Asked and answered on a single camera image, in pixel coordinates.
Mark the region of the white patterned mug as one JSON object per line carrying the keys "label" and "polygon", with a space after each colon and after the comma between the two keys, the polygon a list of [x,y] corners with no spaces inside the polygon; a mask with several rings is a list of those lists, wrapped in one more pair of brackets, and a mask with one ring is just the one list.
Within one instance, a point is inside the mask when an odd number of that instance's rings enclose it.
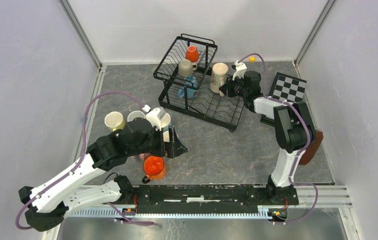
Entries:
{"label": "white patterned mug", "polygon": [[226,83],[227,73],[228,65],[225,63],[218,62],[212,67],[212,80],[209,87],[213,93],[219,94],[221,97],[224,96],[224,93],[219,88]]}

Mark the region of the orange cup rack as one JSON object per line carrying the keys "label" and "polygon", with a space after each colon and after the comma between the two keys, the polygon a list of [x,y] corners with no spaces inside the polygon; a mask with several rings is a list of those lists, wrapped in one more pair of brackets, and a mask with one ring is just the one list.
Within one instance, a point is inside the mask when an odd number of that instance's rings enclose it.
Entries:
{"label": "orange cup rack", "polygon": [[149,156],[144,160],[143,170],[145,176],[142,183],[147,184],[152,180],[161,180],[166,174],[166,165],[164,160],[158,156]]}
{"label": "orange cup rack", "polygon": [[190,45],[187,47],[185,59],[191,61],[192,63],[196,63],[199,60],[199,51],[196,46]]}

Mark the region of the light blue faceted mug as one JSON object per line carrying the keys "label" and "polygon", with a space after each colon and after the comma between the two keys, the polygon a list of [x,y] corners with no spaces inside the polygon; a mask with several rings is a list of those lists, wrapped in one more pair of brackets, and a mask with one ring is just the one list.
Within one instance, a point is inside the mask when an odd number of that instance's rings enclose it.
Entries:
{"label": "light blue faceted mug", "polygon": [[171,125],[171,116],[168,113],[165,113],[161,118],[160,123],[163,132],[167,132],[169,130],[169,126]]}

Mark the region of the salmon floral mug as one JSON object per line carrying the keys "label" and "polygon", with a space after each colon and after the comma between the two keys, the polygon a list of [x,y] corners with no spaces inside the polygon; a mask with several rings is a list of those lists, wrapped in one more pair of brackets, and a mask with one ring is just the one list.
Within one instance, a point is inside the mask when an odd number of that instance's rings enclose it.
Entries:
{"label": "salmon floral mug", "polygon": [[135,111],[132,111],[128,114],[127,116],[127,122],[131,122],[135,119],[145,119],[146,118],[146,115],[143,111],[141,110],[135,110]]}

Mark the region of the yellow-green faceted mug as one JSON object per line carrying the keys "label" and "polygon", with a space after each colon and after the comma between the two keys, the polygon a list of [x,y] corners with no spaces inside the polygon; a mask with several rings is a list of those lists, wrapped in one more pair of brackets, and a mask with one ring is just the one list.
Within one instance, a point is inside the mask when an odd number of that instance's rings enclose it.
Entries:
{"label": "yellow-green faceted mug", "polygon": [[122,130],[126,125],[126,120],[118,111],[108,113],[104,118],[104,124],[111,131]]}

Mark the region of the yellow mug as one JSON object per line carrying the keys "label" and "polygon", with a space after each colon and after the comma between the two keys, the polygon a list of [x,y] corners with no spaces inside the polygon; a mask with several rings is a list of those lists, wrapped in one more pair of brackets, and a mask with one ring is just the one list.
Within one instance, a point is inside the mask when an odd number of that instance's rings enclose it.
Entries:
{"label": "yellow mug", "polygon": [[163,141],[168,143],[170,142],[170,134],[168,130],[163,131]]}

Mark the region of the pink speckled mug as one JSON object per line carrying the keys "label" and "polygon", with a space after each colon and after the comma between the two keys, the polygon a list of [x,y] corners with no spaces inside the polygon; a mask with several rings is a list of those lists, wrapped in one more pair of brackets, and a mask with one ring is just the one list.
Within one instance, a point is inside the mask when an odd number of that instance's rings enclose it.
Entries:
{"label": "pink speckled mug", "polygon": [[142,153],[142,154],[139,154],[139,158],[144,161],[151,155],[152,155],[151,153]]}

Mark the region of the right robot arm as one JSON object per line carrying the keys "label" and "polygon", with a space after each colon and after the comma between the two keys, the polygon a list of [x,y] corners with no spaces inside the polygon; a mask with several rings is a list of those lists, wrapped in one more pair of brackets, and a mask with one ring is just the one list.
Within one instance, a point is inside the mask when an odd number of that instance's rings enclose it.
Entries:
{"label": "right robot arm", "polygon": [[305,102],[290,103],[267,96],[261,91],[260,80],[260,73],[255,71],[234,74],[219,91],[227,97],[241,97],[248,110],[274,120],[280,150],[274,171],[268,178],[265,196],[270,203],[278,204],[293,194],[293,175],[300,158],[315,140],[314,126]]}

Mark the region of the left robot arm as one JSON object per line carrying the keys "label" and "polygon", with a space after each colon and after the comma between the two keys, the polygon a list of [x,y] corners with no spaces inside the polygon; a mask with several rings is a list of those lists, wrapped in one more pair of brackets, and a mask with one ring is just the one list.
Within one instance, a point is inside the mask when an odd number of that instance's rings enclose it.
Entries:
{"label": "left robot arm", "polygon": [[48,182],[38,187],[22,187],[19,196],[24,207],[16,217],[16,226],[44,232],[81,209],[103,203],[127,204],[133,199],[134,190],[124,175],[92,189],[79,188],[125,164],[128,157],[151,154],[173,159],[187,151],[173,126],[162,129],[144,118],[136,118],[123,129],[98,138],[77,162]]}

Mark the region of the orange cup top rack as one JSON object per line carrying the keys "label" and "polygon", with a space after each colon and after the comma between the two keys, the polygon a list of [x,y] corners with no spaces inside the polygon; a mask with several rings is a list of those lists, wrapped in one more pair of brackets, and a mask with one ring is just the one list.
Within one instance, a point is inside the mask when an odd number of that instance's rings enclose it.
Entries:
{"label": "orange cup top rack", "polygon": [[196,46],[190,45],[187,47],[185,59],[191,61],[192,63],[196,63],[199,60],[199,51]]}

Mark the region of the blue ribbed mug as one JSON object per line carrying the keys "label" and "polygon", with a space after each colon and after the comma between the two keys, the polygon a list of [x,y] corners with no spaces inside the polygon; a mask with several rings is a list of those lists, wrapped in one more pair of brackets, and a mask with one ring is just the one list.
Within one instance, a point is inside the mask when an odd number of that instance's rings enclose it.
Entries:
{"label": "blue ribbed mug", "polygon": [[177,91],[177,96],[180,98],[193,99],[198,93],[198,81],[195,76],[188,76],[185,78],[186,86],[181,86]]}

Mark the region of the beige grey mug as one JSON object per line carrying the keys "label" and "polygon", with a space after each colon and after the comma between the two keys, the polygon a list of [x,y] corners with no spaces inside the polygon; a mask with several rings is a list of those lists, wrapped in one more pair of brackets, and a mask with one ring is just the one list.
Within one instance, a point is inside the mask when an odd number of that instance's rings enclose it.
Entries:
{"label": "beige grey mug", "polygon": [[196,62],[192,62],[188,59],[184,59],[179,62],[178,64],[178,73],[183,77],[191,76],[195,70],[197,69],[198,65]]}

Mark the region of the checkerboard calibration board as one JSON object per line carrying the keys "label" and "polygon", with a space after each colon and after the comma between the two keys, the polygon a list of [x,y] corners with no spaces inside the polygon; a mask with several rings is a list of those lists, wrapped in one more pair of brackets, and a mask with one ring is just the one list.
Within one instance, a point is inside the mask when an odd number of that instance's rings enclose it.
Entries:
{"label": "checkerboard calibration board", "polygon": [[306,80],[277,72],[268,96],[290,103],[303,101],[306,86]]}

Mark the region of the brown wooden stand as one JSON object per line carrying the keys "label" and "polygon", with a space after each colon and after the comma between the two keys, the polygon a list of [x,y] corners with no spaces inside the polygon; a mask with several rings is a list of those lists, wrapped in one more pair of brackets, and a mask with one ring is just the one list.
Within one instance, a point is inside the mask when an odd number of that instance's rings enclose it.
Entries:
{"label": "brown wooden stand", "polygon": [[315,140],[309,145],[299,161],[299,165],[301,166],[307,165],[309,162],[311,162],[323,141],[323,132],[320,129],[317,129],[315,134]]}

